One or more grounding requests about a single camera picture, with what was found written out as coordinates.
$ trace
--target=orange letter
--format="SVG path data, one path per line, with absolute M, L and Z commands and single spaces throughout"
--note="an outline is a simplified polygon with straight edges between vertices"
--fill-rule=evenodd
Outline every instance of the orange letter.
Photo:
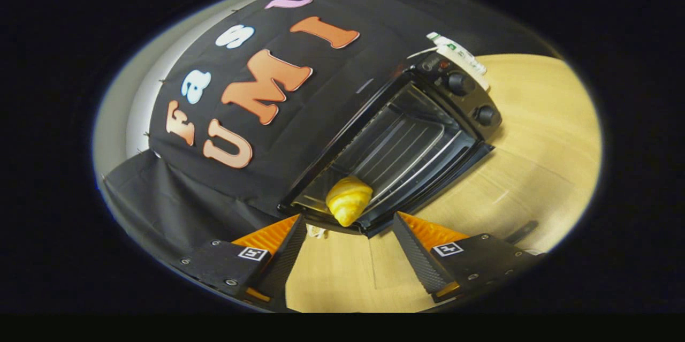
M 210 121 L 208 133 L 210 137 L 218 136 L 221 139 L 224 139 L 238 147 L 238 154 L 227 154 L 226 152 L 215 147 L 214 143 L 212 143 L 212 140 L 207 140 L 202 149 L 202 153 L 205 157 L 217 159 L 223 164 L 233 168 L 243 168 L 252 160 L 252 146 L 250 146 L 250 143 L 239 135 L 236 135 L 230 130 L 222 127 L 215 118 Z
M 291 32 L 307 32 L 321 37 L 331 43 L 333 49 L 344 48 L 359 37 L 355 30 L 342 30 L 333 25 L 321 22 L 319 17 L 301 20 L 291 27 Z
M 257 52 L 247 62 L 252 76 L 257 81 L 233 82 L 228 84 L 221 95 L 221 102 L 235 103 L 249 110 L 259 117 L 260 123 L 269 124 L 276 113 L 276 104 L 264 105 L 258 100 L 278 101 L 286 100 L 286 95 L 276 86 L 274 80 L 283 83 L 289 92 L 298 89 L 306 79 L 311 76 L 313 70 L 307 66 L 302 68 L 281 61 L 271 55 L 267 49 Z
M 186 139 L 188 145 L 192 146 L 193 141 L 195 141 L 195 125 L 193 123 L 184 124 L 188 120 L 188 116 L 176 108 L 178 108 L 178 101 L 171 100 L 166 113 L 166 131 Z

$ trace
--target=toaster oven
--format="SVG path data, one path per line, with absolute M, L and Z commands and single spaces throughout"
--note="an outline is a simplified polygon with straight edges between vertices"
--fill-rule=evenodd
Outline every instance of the toaster oven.
M 278 209 L 328 230 L 372 237 L 392 215 L 415 212 L 494 147 L 501 125 L 483 77 L 448 49 L 408 59 L 298 177 Z M 374 192 L 349 227 L 326 206 L 328 191 L 357 176 Z

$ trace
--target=pink letter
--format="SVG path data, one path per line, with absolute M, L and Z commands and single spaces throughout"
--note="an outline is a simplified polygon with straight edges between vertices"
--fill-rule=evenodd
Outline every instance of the pink letter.
M 300 0 L 300 1 L 291 1 L 291 0 L 273 0 L 265 7 L 265 9 L 268 9 L 270 7 L 284 7 L 284 8 L 294 8 L 294 7 L 303 7 L 304 5 L 309 5 L 313 0 Z

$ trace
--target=croissant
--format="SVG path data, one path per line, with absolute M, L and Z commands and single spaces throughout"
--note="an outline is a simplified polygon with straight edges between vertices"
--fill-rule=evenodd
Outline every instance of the croissant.
M 374 189 L 355 176 L 341 179 L 328 191 L 326 206 L 343 227 L 349 227 L 369 205 Z

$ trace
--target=oven control panel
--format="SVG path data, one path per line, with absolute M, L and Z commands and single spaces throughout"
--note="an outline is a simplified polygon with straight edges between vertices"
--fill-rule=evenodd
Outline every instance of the oven control panel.
M 484 83 L 480 74 L 473 73 L 467 65 L 456 64 L 455 60 L 440 51 L 433 52 L 411 66 L 409 71 L 420 74 L 442 95 L 447 96 L 487 140 L 502 123 L 499 110 L 486 91 L 489 84 Z

